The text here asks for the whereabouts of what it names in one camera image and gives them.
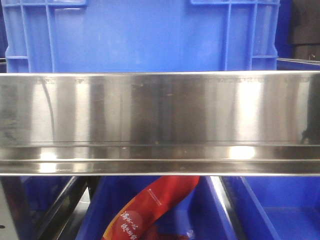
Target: crate handle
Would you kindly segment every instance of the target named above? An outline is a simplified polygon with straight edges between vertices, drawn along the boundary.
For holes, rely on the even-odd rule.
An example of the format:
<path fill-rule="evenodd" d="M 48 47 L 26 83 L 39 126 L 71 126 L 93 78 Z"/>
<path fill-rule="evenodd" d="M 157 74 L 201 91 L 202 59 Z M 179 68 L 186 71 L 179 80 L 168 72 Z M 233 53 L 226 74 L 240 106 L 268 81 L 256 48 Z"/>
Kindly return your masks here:
<path fill-rule="evenodd" d="M 193 5 L 209 5 L 209 4 L 219 4 L 221 0 L 190 0 Z"/>

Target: stainless steel shelf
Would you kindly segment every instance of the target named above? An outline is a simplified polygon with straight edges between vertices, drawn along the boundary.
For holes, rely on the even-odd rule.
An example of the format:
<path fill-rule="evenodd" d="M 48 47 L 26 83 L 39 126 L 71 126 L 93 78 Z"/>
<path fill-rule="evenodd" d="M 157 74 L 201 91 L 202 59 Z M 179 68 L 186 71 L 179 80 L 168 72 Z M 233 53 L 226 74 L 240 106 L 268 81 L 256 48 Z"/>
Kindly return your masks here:
<path fill-rule="evenodd" d="M 320 71 L 4 74 L 0 175 L 320 175 L 319 86 Z"/>

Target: blue plastic bin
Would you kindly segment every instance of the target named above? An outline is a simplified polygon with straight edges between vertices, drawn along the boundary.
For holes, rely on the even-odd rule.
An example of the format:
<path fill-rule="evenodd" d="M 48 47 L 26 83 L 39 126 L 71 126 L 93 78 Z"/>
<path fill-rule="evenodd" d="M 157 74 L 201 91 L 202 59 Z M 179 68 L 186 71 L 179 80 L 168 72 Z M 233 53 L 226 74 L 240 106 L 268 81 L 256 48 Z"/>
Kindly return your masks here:
<path fill-rule="evenodd" d="M 100 240 L 122 207 L 155 179 L 155 176 L 103 177 L 76 240 Z M 189 239 L 237 239 L 210 177 L 201 177 L 195 190 L 155 224 L 160 233 L 189 236 Z"/>
<path fill-rule="evenodd" d="M 1 0 L 8 72 L 272 70 L 279 0 Z"/>
<path fill-rule="evenodd" d="M 8 47 L 8 42 L 7 42 L 7 35 L 6 35 L 5 20 L 4 20 L 3 12 L 0 11 L 0 58 L 4 58 L 6 56 L 7 47 Z"/>
<path fill-rule="evenodd" d="M 293 0 L 280 0 L 275 47 L 280 58 L 292 58 L 292 44 L 289 43 L 291 6 Z"/>
<path fill-rule="evenodd" d="M 22 176 L 21 181 L 29 209 L 48 210 L 69 179 L 69 176 Z"/>
<path fill-rule="evenodd" d="M 248 240 L 319 240 L 320 177 L 228 177 Z"/>

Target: metal rack frame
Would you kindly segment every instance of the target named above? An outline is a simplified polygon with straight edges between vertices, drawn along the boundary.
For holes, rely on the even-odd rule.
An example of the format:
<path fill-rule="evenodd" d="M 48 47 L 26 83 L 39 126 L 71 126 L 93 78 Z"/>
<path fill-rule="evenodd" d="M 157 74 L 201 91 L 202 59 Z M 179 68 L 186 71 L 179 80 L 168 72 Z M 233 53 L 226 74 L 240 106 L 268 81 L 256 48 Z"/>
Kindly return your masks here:
<path fill-rule="evenodd" d="M 320 176 L 318 85 L 320 71 L 1 75 L 0 233 L 63 239 L 88 182 L 73 177 L 34 228 L 19 175 Z"/>

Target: red snack bag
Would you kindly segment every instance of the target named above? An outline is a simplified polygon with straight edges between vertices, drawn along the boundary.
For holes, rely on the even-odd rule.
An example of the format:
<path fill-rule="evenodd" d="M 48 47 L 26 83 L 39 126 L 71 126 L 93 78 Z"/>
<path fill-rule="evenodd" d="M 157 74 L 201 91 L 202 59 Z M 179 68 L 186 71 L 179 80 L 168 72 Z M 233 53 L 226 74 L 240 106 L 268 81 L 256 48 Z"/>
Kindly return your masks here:
<path fill-rule="evenodd" d="M 131 199 L 101 240 L 137 240 L 159 217 L 196 187 L 199 176 L 162 176 Z"/>

